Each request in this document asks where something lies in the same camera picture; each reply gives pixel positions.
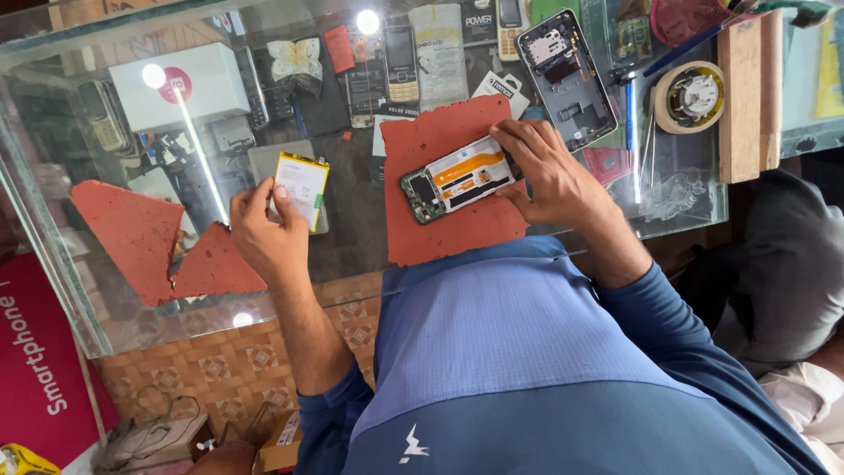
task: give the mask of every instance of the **tape roll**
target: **tape roll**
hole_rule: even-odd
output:
[[[713,107],[712,110],[699,122],[694,123],[694,125],[690,127],[685,127],[674,120],[674,118],[671,117],[671,113],[668,111],[668,92],[671,89],[671,86],[674,85],[674,80],[677,79],[677,76],[691,70],[695,70],[700,74],[712,75],[712,78],[718,86],[718,99],[715,107]],[[710,128],[712,124],[717,122],[718,118],[720,118],[721,114],[724,112],[723,78],[724,72],[715,64],[707,61],[693,61],[668,71],[662,78],[660,78],[659,82],[657,82],[657,88],[654,91],[656,97],[653,104],[653,114],[657,120],[657,124],[659,124],[659,127],[669,134],[694,134]]]

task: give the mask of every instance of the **wooden block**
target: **wooden block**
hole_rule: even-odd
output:
[[[718,35],[718,66],[724,72],[727,104],[718,124],[723,183],[759,176],[761,30],[757,18]]]
[[[760,18],[762,32],[759,170],[780,166],[782,131],[782,10]]]

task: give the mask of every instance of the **glass shelf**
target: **glass shelf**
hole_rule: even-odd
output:
[[[24,32],[0,45],[0,178],[86,355],[96,358],[275,318],[263,293],[179,299],[158,307],[142,304],[69,199],[71,187],[87,179],[154,198],[173,200],[175,195],[187,209],[188,219],[182,222],[187,237],[181,245],[189,252],[196,235],[211,222],[228,219],[226,210],[214,206],[209,189],[215,188],[227,204],[231,195],[267,175],[267,156],[272,170],[272,157],[279,151],[304,147],[306,152],[299,153],[324,157],[331,165],[324,194],[327,231],[311,236],[309,253],[311,279],[322,305],[354,305],[383,292],[400,291],[381,288],[381,273],[394,265],[387,260],[383,185],[378,182],[379,161],[372,155],[375,130],[351,128],[350,137],[341,133],[305,140],[297,118],[284,110],[284,104],[273,102],[278,95],[272,91],[276,85],[267,60],[269,41],[297,40],[351,26],[361,8],[322,0],[136,3],[137,8],[111,11],[113,6],[104,10],[99,0],[78,0],[0,18],[0,28],[18,25],[16,31]],[[367,3],[367,8],[376,10],[389,25],[408,25],[408,10],[425,4],[379,0]],[[606,24],[613,8],[612,1],[583,0],[580,15],[598,72],[619,117],[624,117],[624,93],[609,73],[612,35]],[[148,151],[154,152],[154,159],[143,153],[143,144],[129,152],[104,149],[90,118],[90,97],[80,95],[80,85],[109,84],[114,79],[109,67],[217,43],[234,52],[245,46],[252,50],[261,89],[272,109],[268,124],[252,130],[254,146],[224,150],[219,131],[215,134],[211,123],[197,120],[193,131],[182,123],[146,137],[151,139]],[[654,38],[652,44],[655,57],[667,49]],[[491,46],[495,45],[464,48],[470,92],[496,66]],[[714,44],[706,43],[682,62],[713,58]],[[326,104],[326,111],[335,112],[325,112],[325,119],[336,119],[338,108],[349,110],[344,102],[346,76],[332,74],[330,60],[322,66],[332,76],[323,78],[323,90],[334,83],[343,101]],[[502,66],[498,74],[521,80],[522,93],[535,105],[522,65],[503,62]],[[638,103],[645,103],[652,84],[637,79]],[[111,99],[116,111],[126,100],[114,92]],[[644,122],[640,114],[640,123]],[[726,187],[717,181],[716,131],[713,127],[698,134],[671,135],[658,130],[653,179],[646,173],[634,186],[634,175],[628,174],[606,185],[640,238],[726,221]],[[165,159],[162,144],[177,141],[183,132],[204,150],[207,170],[190,154],[177,153],[172,163]],[[129,133],[126,141],[137,137]],[[576,157],[587,165],[589,154],[598,161],[617,160],[613,148],[623,143],[622,126],[597,142],[598,148],[577,152]],[[582,240],[564,227],[533,226],[527,233],[556,235],[572,254],[585,250]]]

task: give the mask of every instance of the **white sleeve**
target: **white sleeve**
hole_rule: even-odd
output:
[[[759,384],[798,434],[828,416],[832,404],[844,396],[844,382],[812,363],[797,363],[766,374]]]

